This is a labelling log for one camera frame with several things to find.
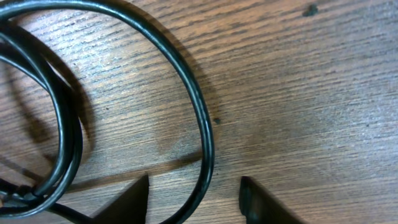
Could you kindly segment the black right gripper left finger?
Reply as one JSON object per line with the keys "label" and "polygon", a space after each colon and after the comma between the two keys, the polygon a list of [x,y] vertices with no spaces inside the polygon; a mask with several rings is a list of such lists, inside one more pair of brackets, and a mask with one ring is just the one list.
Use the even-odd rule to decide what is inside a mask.
{"label": "black right gripper left finger", "polygon": [[145,174],[97,214],[92,223],[145,224],[148,198],[149,176]]}

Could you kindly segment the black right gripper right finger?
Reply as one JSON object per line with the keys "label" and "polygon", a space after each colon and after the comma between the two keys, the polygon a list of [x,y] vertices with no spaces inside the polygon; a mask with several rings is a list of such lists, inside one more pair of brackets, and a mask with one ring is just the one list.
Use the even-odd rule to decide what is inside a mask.
{"label": "black right gripper right finger", "polygon": [[304,224],[298,216],[249,176],[241,177],[239,209],[247,224]]}

